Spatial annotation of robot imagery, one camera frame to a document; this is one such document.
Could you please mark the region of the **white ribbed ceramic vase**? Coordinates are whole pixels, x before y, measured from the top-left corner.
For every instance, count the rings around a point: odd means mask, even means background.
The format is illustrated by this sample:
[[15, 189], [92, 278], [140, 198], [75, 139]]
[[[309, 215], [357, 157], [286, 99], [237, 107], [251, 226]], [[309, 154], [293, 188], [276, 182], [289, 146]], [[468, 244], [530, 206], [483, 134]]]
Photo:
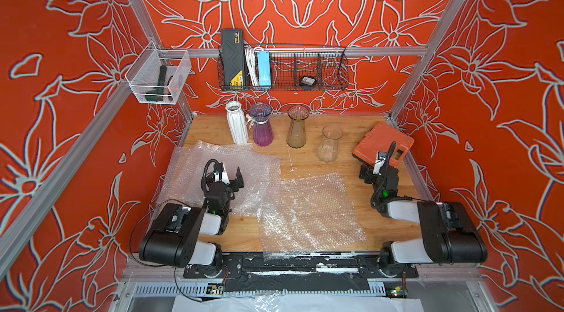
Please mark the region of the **white ribbed ceramic vase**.
[[248, 129], [241, 103], [232, 101], [226, 105], [226, 117], [233, 142], [237, 145], [248, 143]]

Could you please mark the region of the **purple blue glass vase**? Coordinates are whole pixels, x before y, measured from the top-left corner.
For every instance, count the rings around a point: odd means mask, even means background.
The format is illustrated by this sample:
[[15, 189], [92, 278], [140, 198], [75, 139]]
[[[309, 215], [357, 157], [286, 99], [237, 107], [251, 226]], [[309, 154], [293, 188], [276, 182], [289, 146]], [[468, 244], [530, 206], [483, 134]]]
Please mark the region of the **purple blue glass vase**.
[[249, 109], [248, 123], [253, 128], [254, 143], [260, 147], [269, 146], [274, 140], [270, 116], [273, 108], [264, 102], [258, 102]]

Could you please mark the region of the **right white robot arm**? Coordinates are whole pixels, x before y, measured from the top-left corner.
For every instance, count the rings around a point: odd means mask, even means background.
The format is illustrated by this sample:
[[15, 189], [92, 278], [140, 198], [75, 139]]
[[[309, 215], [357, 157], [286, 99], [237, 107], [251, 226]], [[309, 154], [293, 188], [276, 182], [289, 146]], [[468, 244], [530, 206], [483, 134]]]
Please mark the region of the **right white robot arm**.
[[361, 165], [359, 178], [372, 185], [371, 207], [380, 215], [419, 225], [421, 237], [386, 242], [378, 258], [382, 269], [407, 264], [478, 264], [488, 249], [460, 202], [435, 202], [400, 196], [399, 171], [388, 166], [378, 173]]

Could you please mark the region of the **clear smooth glass vase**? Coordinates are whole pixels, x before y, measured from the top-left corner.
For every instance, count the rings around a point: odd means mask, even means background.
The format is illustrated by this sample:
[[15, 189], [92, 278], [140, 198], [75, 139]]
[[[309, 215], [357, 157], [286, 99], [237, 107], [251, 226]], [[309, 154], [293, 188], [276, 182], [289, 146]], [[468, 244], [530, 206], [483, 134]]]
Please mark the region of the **clear smooth glass vase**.
[[335, 162], [339, 156], [339, 142], [344, 133], [337, 124], [328, 124], [322, 130], [322, 139], [317, 147], [317, 157], [321, 162]]

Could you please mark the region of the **clear ribbed glass vase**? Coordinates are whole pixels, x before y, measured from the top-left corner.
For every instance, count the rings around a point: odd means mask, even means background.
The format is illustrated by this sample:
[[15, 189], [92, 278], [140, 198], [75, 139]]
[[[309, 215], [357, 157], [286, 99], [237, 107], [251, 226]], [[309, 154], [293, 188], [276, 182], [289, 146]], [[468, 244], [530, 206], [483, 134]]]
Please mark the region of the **clear ribbed glass vase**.
[[299, 149], [306, 144], [306, 126], [305, 121], [309, 117], [307, 107], [295, 105], [288, 110], [290, 118], [289, 131], [286, 137], [286, 143], [289, 147]]

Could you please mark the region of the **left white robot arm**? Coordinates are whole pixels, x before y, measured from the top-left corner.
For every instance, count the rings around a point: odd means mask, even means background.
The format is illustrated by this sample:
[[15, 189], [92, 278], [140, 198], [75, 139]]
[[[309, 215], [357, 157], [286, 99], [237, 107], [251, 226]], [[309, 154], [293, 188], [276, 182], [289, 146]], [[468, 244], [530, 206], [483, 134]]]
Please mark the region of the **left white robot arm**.
[[226, 231], [235, 193], [245, 186], [241, 170], [229, 178], [223, 164], [212, 161], [214, 170], [204, 171], [201, 186], [204, 203], [199, 207], [167, 203], [153, 220], [140, 248], [142, 261], [177, 268], [188, 266], [222, 269], [218, 244], [199, 240], [201, 235], [221, 236]]

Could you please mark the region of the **bubble wrap sheet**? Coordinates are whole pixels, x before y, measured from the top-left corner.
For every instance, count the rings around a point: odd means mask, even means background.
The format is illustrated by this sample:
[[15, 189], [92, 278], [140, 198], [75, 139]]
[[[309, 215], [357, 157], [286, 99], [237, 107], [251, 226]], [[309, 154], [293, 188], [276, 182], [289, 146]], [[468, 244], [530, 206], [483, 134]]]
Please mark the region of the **bubble wrap sheet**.
[[367, 240], [338, 172], [268, 185], [258, 225], [268, 261]]
[[281, 178], [282, 160], [277, 156], [255, 152], [250, 143], [217, 146], [199, 140], [192, 147], [176, 147], [157, 203], [180, 200], [189, 206], [200, 206], [204, 202], [201, 176], [210, 159], [222, 162], [229, 178], [235, 178], [236, 170], [241, 170], [245, 186], [235, 193], [235, 199], [231, 202], [232, 213], [257, 217], [270, 182]]

